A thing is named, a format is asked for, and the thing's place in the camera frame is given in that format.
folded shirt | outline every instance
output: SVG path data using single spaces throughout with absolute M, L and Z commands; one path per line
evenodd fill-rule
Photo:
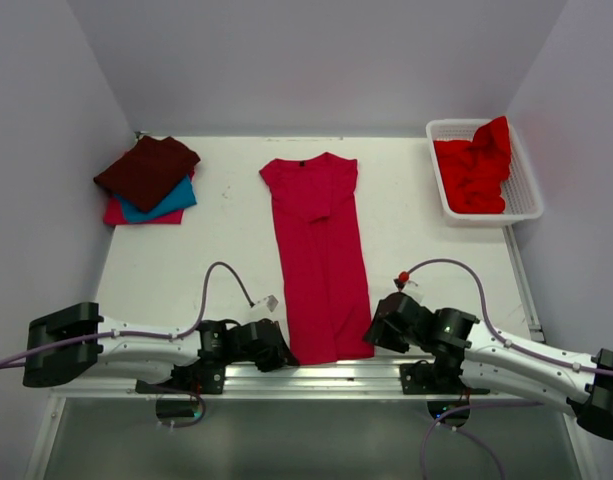
M 149 212 L 188 175 L 199 157 L 172 137 L 142 137 L 122 157 L 94 178 L 141 212 Z
M 189 174 L 189 179 L 192 180 L 194 174 L 195 172 L 191 171 Z M 153 218 L 142 223 L 179 225 L 182 223 L 183 215 L 184 209 L 179 209 L 162 215 L 161 217 Z M 115 195 L 111 195 L 108 200 L 108 206 L 106 207 L 106 212 L 104 213 L 104 223 L 112 226 L 128 225 L 129 223 L 131 223 L 128 222 L 124 217 L 124 212 L 122 211 L 122 204 Z
M 151 211 L 144 213 L 120 195 L 115 195 L 122 206 L 124 218 L 128 223 L 143 223 L 167 213 L 174 212 L 197 204 L 193 184 L 186 176 L 173 190 Z

gray wall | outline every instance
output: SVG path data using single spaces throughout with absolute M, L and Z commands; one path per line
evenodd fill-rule
M 68 5 L 0 0 L 0 358 L 91 298 L 110 239 L 91 179 L 131 141 Z M 1 480 L 23 475 L 45 398 L 0 372 Z
M 503 113 L 565 0 L 69 0 L 135 129 L 410 134 Z
M 613 0 L 570 0 L 510 112 L 544 217 L 516 229 L 551 343 L 613 349 Z M 595 441 L 606 479 L 613 444 Z

purple cable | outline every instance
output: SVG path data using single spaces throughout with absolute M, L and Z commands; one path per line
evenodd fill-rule
M 504 402 L 504 403 L 482 403 L 482 404 L 477 404 L 477 405 L 464 405 L 462 407 L 456 407 L 456 408 L 453 408 L 452 410 L 448 410 L 447 412 L 442 413 L 438 418 L 436 418 L 433 421 L 430 427 L 428 427 L 428 430 L 426 430 L 426 434 L 424 435 L 424 438 L 422 439 L 422 447 L 419 452 L 419 463 L 422 469 L 422 479 L 428 480 L 429 478 L 428 466 L 426 465 L 426 445 L 428 444 L 428 439 L 433 433 L 433 430 L 435 430 L 435 427 L 437 426 L 437 424 L 440 423 L 442 420 L 444 420 L 446 417 L 449 417 L 458 412 L 463 412 L 465 410 L 481 410 L 481 409 L 487 409 L 487 408 L 538 407 L 540 405 L 541 403 L 538 403 L 538 402 L 519 402 L 519 401 L 518 402 Z M 501 476 L 502 480 L 504 480 L 506 478 L 506 471 L 504 470 L 501 460 L 493 452 L 493 450 L 488 445 L 486 445 L 483 441 L 481 441 L 479 438 L 473 435 L 472 433 L 466 432 L 466 431 L 462 431 L 460 433 L 467 436 L 468 438 L 473 440 L 475 443 L 477 443 L 480 447 L 484 448 L 484 450 L 486 450 L 488 453 L 490 453 L 490 455 L 493 457 L 493 461 L 495 462 L 495 465 L 497 465 L 497 470 L 499 470 L 499 475 Z
M 452 427 L 450 425 L 446 425 L 445 423 L 440 423 L 439 424 L 441 427 L 445 428 L 446 430 L 452 430 Z M 504 466 L 502 465 L 501 460 L 499 459 L 499 457 L 497 456 L 497 454 L 493 451 L 492 448 L 490 448 L 486 442 L 484 442 L 481 438 L 479 438 L 477 435 L 470 433 L 468 430 L 465 430 L 464 428 L 457 428 L 454 430 L 454 433 L 457 433 L 459 435 L 462 435 L 466 438 L 469 438 L 470 440 L 472 440 L 475 444 L 479 445 L 481 448 L 483 448 L 484 450 L 486 450 L 489 455 L 493 458 L 493 461 L 495 462 L 495 465 L 497 465 L 497 469 L 499 470 L 502 479 L 504 478 L 505 475 L 505 471 L 504 471 Z
M 413 268 L 408 270 L 408 274 L 410 275 L 414 271 L 419 270 L 420 268 L 425 267 L 426 265 L 431 265 L 433 263 L 450 263 L 452 265 L 457 265 L 458 267 L 461 267 L 464 270 L 466 270 L 468 273 L 470 273 L 471 277 L 473 277 L 473 279 L 475 280 L 475 283 L 477 284 L 477 290 L 479 291 L 479 298 L 481 300 L 482 314 L 484 316 L 484 323 L 486 324 L 486 327 L 488 328 L 488 331 L 491 333 L 491 335 L 495 337 L 498 341 L 500 341 L 502 344 L 505 344 L 506 339 L 497 332 L 497 330 L 495 329 L 495 325 L 493 325 L 493 322 L 490 320 L 490 317 L 488 316 L 488 307 L 486 303 L 486 295 L 484 294 L 484 285 L 482 284 L 482 281 L 477 275 L 477 273 L 475 273 L 475 271 L 471 267 L 469 267 L 463 262 L 460 262 L 459 260 L 453 260 L 452 258 L 433 258 L 430 260 L 426 260 L 425 262 L 418 263 Z M 510 345 L 510 348 L 512 348 L 513 350 L 517 350 L 518 352 L 523 353 L 524 355 L 528 355 L 529 357 L 533 357 L 538 360 L 541 360 L 543 362 L 557 365 L 558 367 L 570 368 L 571 370 L 574 370 L 572 363 L 547 357 L 546 355 L 542 355 L 540 353 L 533 352 L 532 350 L 524 348 L 521 345 L 516 345 L 515 343 L 512 343 Z M 586 367 L 584 365 L 580 366 L 580 370 L 583 372 L 594 373 L 596 375 L 606 375 L 609 377 L 613 377 L 612 370 Z
M 100 338 L 108 338 L 112 336 L 113 336 L 112 332 L 92 333 L 90 335 L 82 335 L 81 337 L 68 338 L 66 340 L 60 340 L 58 342 L 49 343 L 48 345 L 42 345 L 41 347 L 32 348 L 30 350 L 26 350 L 25 352 L 17 353 L 15 355 L 11 355 L 10 357 L 0 360 L 0 370 L 10 363 L 13 363 L 17 360 L 21 360 L 26 357 L 30 357 L 32 355 L 37 355 L 38 353 L 45 352 L 46 350 L 51 350 L 53 348 L 67 347 L 69 345 L 74 345 L 76 343 L 91 342 L 93 340 L 98 340 Z
M 26 350 L 25 352 L 20 352 L 15 355 L 11 355 L 10 357 L 0 360 L 0 370 L 6 369 L 6 368 L 21 367 L 22 364 L 13 364 L 13 362 L 16 362 L 17 360 L 21 360 L 21 359 L 24 359 L 24 358 L 27 358 L 33 355 L 37 355 L 38 353 L 45 352 L 46 350 L 52 350 L 54 348 L 68 347 L 70 345 L 75 345 L 77 343 L 92 342 L 95 340 L 99 340 L 101 338 L 120 336 L 120 337 L 145 337 L 145 338 L 158 338 L 162 340 L 171 340 L 173 338 L 187 337 L 191 335 L 197 329 L 197 327 L 199 326 L 199 324 L 202 322 L 204 318 L 204 312 L 206 311 L 206 296 L 208 294 L 208 280 L 210 279 L 210 274 L 215 269 L 215 267 L 219 267 L 219 266 L 226 268 L 235 277 L 235 280 L 237 280 L 239 287 L 242 289 L 242 292 L 244 293 L 244 296 L 246 297 L 248 304 L 251 307 L 254 306 L 255 303 L 251 300 L 250 295 L 248 294 L 248 291 L 246 290 L 246 287 L 244 286 L 244 282 L 242 282 L 242 279 L 239 277 L 237 272 L 233 269 L 233 267 L 228 265 L 226 262 L 218 261 L 218 262 L 213 263 L 210 267 L 208 267 L 208 270 L 206 270 L 206 275 L 204 276 L 204 285 L 202 287 L 202 303 L 199 308 L 199 314 L 197 315 L 197 320 L 195 321 L 192 327 L 190 327 L 188 330 L 183 331 L 177 336 L 173 337 L 172 334 L 140 332 L 137 330 L 121 330 L 116 333 L 115 332 L 92 333 L 89 335 L 82 335 L 80 337 L 60 340 L 58 342 L 49 343 L 47 345 L 42 345 L 41 347 L 33 348 L 31 350 Z

